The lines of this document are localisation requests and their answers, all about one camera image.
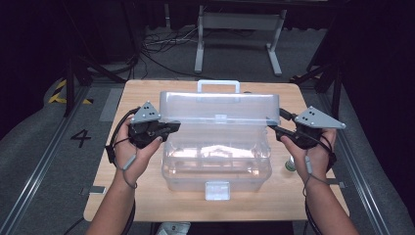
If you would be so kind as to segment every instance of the plastic box lid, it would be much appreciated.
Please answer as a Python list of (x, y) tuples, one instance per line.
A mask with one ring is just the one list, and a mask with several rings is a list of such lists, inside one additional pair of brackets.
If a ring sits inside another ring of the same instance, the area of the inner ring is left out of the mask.
[(268, 119), (280, 124), (279, 96), (253, 93), (161, 93), (161, 121), (186, 123), (249, 124), (266, 126)]

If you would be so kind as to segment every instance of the printed number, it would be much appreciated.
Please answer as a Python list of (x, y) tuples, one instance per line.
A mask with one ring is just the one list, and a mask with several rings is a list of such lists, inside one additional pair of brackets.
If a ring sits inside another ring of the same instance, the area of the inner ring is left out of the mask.
[(91, 139), (91, 137), (86, 136), (87, 134), (88, 134), (88, 130), (83, 129), (83, 130), (79, 131), (78, 133), (76, 133), (75, 135), (73, 135), (70, 139), (72, 139), (72, 140), (80, 140), (79, 148), (82, 148), (83, 141)]

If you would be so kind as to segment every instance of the wooden table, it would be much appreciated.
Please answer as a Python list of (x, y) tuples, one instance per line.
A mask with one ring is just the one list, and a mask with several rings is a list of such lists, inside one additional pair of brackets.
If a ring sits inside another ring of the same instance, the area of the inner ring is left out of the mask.
[[(196, 92), (197, 81), (132, 80), (125, 85), (115, 115), (109, 140), (120, 119), (137, 106), (150, 101), (159, 109), (160, 92)], [(306, 109), (299, 88), (294, 84), (241, 82), (241, 92), (279, 94), (280, 107), (299, 114)], [(204, 92), (235, 92), (232, 86), (205, 85)], [(293, 122), (281, 119), (281, 126), (293, 130)], [(285, 169), (290, 154), (275, 139), (275, 132), (268, 131), (272, 149), (272, 175), (257, 192), (232, 192), (230, 201), (206, 201), (205, 192), (174, 192), (167, 188), (161, 176), (163, 146), (153, 155), (144, 174), (138, 179), (136, 190), (137, 221), (267, 221), (306, 220), (304, 212), (303, 184), (296, 172)], [(110, 187), (115, 168), (104, 151), (94, 181), (96, 186)], [(334, 177), (333, 171), (328, 177)], [(348, 214), (345, 199), (338, 185), (331, 186)], [(90, 195), (84, 217), (90, 221), (100, 206), (104, 195)]]

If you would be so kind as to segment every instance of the wrist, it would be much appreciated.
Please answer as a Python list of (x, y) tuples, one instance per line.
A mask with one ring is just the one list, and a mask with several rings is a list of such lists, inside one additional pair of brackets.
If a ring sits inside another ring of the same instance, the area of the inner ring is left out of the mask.
[(114, 177), (113, 184), (116, 184), (120, 187), (126, 187), (131, 190), (137, 188), (137, 180), (130, 176), (127, 171), (117, 169)]
[(316, 176), (314, 174), (309, 174), (308, 178), (304, 181), (304, 189), (315, 189), (321, 187), (328, 187), (329, 183), (327, 182), (326, 176)]

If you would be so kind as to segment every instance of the metal frame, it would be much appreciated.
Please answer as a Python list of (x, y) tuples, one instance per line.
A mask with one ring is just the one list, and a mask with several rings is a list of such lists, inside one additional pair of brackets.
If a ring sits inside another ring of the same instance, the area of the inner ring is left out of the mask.
[(205, 28), (233, 28), (253, 30), (273, 30), (274, 37), (271, 43), (266, 44), (269, 60), (276, 76), (282, 74), (278, 63), (275, 48), (284, 24), (286, 10), (280, 15), (256, 15), (256, 14), (227, 14), (227, 13), (206, 13), (204, 6), (199, 7), (198, 19), (198, 49), (196, 52), (195, 73), (201, 73), (204, 62), (204, 29)]

